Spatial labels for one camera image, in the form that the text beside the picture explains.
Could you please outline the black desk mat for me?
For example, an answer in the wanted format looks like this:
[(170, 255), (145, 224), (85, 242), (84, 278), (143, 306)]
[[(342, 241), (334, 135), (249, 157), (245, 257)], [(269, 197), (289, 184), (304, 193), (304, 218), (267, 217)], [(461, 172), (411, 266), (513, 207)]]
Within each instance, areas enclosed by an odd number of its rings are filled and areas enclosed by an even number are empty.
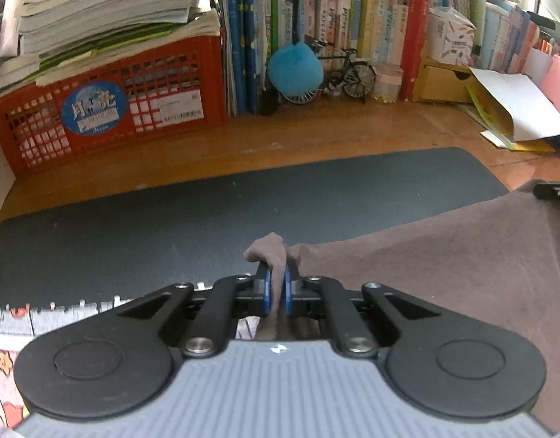
[(245, 249), (280, 234), (324, 243), (499, 197), (457, 147), (252, 171), (17, 216), (0, 224), (0, 307), (132, 299), (250, 270)]

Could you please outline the small pink container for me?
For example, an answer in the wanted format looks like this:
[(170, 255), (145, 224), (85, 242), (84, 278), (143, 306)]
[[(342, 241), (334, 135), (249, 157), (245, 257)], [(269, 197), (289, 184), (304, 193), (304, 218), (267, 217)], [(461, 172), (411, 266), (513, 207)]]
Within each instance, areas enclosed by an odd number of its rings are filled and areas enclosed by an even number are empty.
[(384, 104), (395, 103), (402, 87), (402, 69), (395, 64), (377, 64), (373, 96)]

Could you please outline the brown t-shirt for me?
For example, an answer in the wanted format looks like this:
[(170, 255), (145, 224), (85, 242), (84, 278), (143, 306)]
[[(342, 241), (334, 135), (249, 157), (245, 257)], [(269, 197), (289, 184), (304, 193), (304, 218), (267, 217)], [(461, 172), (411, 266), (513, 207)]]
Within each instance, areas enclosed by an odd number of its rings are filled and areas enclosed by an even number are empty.
[(318, 334), (311, 321), (282, 311), (289, 259), (301, 274), (350, 290), (381, 283), (529, 339), (547, 364), (533, 413), (560, 431), (560, 201), (539, 200), (533, 188), (350, 240), (288, 246), (276, 233), (255, 240), (244, 258), (271, 266), (274, 295), (258, 337)]

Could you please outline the cardboard box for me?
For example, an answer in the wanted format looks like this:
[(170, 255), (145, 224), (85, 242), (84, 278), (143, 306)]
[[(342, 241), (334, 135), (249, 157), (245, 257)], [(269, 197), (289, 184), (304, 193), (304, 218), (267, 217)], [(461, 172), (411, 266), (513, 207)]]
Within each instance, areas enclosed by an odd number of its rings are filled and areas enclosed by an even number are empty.
[(442, 64), (423, 57), (412, 100), (434, 103), (471, 103), (468, 84), (472, 72), (462, 65)]

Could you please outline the red plastic crate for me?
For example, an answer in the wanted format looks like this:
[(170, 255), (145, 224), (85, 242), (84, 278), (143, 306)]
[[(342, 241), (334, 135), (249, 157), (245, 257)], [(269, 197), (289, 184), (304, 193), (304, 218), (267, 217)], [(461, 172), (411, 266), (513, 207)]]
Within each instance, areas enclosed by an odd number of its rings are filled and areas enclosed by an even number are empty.
[(219, 36), (167, 43), (0, 97), (0, 145), (18, 177), (226, 122)]

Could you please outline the row of books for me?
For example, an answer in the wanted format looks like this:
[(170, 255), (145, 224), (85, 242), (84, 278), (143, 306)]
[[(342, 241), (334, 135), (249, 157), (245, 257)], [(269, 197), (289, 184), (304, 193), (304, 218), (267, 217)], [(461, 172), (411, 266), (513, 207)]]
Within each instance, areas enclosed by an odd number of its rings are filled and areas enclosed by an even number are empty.
[(423, 57), (442, 64), (525, 71), (531, 50), (560, 50), (560, 0), (211, 0), (224, 34), (223, 77), (231, 114), (270, 115), (284, 100), (268, 62), (288, 45), (353, 47), (357, 60), (403, 71), (398, 99), (412, 100)]

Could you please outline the stack of papers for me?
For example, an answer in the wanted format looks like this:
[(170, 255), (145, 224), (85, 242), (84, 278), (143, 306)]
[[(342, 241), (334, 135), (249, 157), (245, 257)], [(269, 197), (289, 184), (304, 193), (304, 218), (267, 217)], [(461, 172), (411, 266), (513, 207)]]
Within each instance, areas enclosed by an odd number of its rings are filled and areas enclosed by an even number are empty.
[(131, 54), (136, 43), (219, 33), (206, 0), (0, 0), (0, 97), (69, 75), (72, 64)]

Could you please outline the miniature bicycle model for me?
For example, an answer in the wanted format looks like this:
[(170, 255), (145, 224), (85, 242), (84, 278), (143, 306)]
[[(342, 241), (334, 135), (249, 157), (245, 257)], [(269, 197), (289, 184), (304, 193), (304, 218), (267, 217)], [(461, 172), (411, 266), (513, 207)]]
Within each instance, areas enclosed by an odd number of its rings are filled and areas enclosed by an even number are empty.
[(377, 81), (377, 73), (368, 60), (357, 60), (357, 50), (347, 47), (341, 50), (339, 55), (321, 55), (321, 51), (327, 47), (333, 49), (333, 43), (325, 43), (313, 40), (308, 43), (316, 57), (321, 61), (337, 61), (340, 67), (332, 69), (324, 74), (323, 83), (313, 91), (299, 96), (288, 96), (281, 93), (284, 100), (293, 105), (303, 106), (312, 103), (322, 94), (339, 95), (344, 93), (351, 99), (366, 102), (366, 98), (373, 93)]

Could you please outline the blue plush ball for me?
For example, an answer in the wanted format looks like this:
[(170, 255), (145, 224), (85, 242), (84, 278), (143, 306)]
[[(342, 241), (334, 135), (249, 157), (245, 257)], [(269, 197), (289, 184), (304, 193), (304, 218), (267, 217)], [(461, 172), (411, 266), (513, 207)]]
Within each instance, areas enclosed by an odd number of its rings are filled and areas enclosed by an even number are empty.
[(297, 97), (323, 83), (323, 64), (305, 43), (282, 47), (268, 62), (270, 83), (283, 95)]

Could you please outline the cartoon print mat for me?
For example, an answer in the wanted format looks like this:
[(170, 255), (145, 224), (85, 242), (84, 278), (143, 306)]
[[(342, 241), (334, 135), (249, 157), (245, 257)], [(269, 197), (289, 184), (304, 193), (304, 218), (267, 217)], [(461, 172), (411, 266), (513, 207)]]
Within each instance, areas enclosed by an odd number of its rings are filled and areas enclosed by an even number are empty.
[(0, 311), (0, 437), (135, 437), (147, 419), (133, 301)]

